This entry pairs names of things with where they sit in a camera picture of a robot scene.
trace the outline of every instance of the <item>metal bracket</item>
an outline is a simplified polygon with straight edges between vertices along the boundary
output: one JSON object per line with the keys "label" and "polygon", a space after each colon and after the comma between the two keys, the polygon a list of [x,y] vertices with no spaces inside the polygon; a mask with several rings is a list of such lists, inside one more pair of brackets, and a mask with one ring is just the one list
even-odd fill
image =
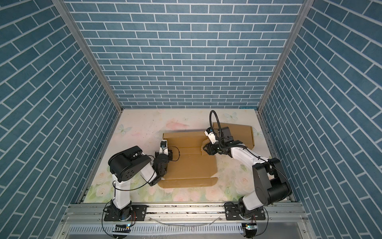
{"label": "metal bracket", "polygon": [[[131,211],[135,212],[135,221],[144,221],[147,211],[147,205],[132,205],[131,208]],[[114,210],[112,210],[111,205],[106,207],[105,212],[106,215],[104,221],[121,222],[118,220],[118,215],[115,213]]]}
{"label": "metal bracket", "polygon": [[[224,204],[225,209],[225,219],[227,221],[237,221],[237,220],[250,220],[248,218],[243,218],[240,215],[240,211],[237,203]],[[254,213],[255,219],[265,220],[264,210],[256,210]]]}

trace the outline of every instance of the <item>brown cardboard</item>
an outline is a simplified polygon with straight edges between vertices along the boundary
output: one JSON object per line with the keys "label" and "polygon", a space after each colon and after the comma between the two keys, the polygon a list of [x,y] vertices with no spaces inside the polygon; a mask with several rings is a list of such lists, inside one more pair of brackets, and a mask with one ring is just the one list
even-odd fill
{"label": "brown cardboard", "polygon": [[173,152],[173,160],[178,158],[178,150],[172,146],[179,148],[180,158],[168,163],[164,180],[158,182],[161,188],[209,187],[217,183],[218,178],[211,177],[217,173],[215,156],[201,153],[201,145],[208,140],[204,132],[164,133],[163,139]]}
{"label": "brown cardboard", "polygon": [[[218,132],[217,123],[214,122],[212,126],[214,127],[214,130],[217,133]],[[227,123],[220,123],[220,126],[222,128],[228,127],[230,129],[231,135],[233,136],[233,139],[234,140],[240,140],[250,150],[253,149],[253,147],[255,146],[255,143],[253,140],[252,126],[227,124]]]}

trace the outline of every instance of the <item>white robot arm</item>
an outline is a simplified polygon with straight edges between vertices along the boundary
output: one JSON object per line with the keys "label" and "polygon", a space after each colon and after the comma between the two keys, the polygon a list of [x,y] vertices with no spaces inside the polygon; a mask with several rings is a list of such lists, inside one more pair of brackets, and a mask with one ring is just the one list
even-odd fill
{"label": "white robot arm", "polygon": [[[218,124],[218,133],[212,128],[212,114]],[[238,203],[240,215],[251,218],[255,210],[278,202],[291,194],[291,187],[279,159],[269,159],[248,149],[241,141],[234,140],[228,127],[221,128],[215,111],[210,112],[210,127],[204,132],[210,139],[203,149],[209,154],[227,154],[253,170],[255,190],[241,197]]]}
{"label": "white robot arm", "polygon": [[[119,221],[131,219],[130,191],[146,184],[155,185],[167,172],[167,164],[172,160],[172,151],[167,147],[167,140],[160,143],[159,152],[151,164],[151,158],[134,146],[113,155],[109,159],[110,172],[113,174],[114,197],[111,203],[112,213]],[[131,179],[140,173],[146,181],[139,188],[130,189]]]}

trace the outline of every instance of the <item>table surface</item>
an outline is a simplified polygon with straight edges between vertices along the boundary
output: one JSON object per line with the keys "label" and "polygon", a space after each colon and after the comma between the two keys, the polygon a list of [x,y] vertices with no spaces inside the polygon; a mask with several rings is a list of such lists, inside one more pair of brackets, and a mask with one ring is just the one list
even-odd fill
{"label": "table surface", "polygon": [[[216,109],[219,121],[250,125],[253,128],[253,151],[270,157],[256,112],[253,109]],[[163,133],[205,131],[209,127],[210,109],[130,109],[124,110],[97,169],[84,203],[106,203],[114,196],[112,175],[107,164],[115,153],[138,145],[144,154],[159,150]],[[228,155],[216,155],[218,182],[212,187],[163,189],[146,185],[130,192],[133,202],[209,202],[236,201],[254,190],[252,170]],[[136,174],[131,188],[145,181]]]}

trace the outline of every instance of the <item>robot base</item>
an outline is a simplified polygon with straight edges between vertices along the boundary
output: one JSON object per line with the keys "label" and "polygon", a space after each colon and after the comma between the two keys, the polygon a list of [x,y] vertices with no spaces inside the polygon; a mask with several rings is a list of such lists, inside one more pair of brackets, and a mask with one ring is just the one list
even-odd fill
{"label": "robot base", "polygon": [[236,220],[251,220],[252,216],[255,216],[256,220],[265,220],[265,214],[262,207],[256,208],[251,211],[243,211],[243,206],[239,203],[225,203],[224,209],[225,209],[225,219],[227,221],[236,221]]}
{"label": "robot base", "polygon": [[132,215],[135,215],[135,221],[144,221],[144,218],[146,216],[146,210],[146,205],[131,205],[130,202],[130,204],[128,204],[126,207],[118,209],[112,203],[111,205],[105,208],[104,221],[130,222],[134,221],[134,218],[133,220],[131,220]]}

